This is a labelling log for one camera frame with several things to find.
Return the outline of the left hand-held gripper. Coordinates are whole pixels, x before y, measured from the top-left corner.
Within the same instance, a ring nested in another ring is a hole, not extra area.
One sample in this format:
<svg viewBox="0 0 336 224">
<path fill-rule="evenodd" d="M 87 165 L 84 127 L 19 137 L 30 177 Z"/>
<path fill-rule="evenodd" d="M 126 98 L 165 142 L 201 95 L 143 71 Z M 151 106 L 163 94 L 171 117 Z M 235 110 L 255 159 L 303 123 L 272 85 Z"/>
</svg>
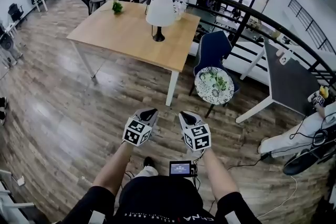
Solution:
<svg viewBox="0 0 336 224">
<path fill-rule="evenodd" d="M 137 110 L 128 118 L 123 131 L 122 141 L 140 146 L 146 142 L 156 125 L 158 119 L 158 110 L 156 108 L 145 108 Z"/>
</svg>

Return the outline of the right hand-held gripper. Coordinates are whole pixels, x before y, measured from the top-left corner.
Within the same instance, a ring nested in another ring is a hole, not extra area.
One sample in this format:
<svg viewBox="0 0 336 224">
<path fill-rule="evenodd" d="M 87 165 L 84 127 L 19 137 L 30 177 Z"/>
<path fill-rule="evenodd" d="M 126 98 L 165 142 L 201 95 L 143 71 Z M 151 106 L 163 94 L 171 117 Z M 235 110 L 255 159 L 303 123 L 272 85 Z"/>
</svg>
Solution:
<svg viewBox="0 0 336 224">
<path fill-rule="evenodd" d="M 211 147 L 211 132 L 208 124 L 193 112 L 181 111 L 179 120 L 185 144 L 193 151 Z"/>
</svg>

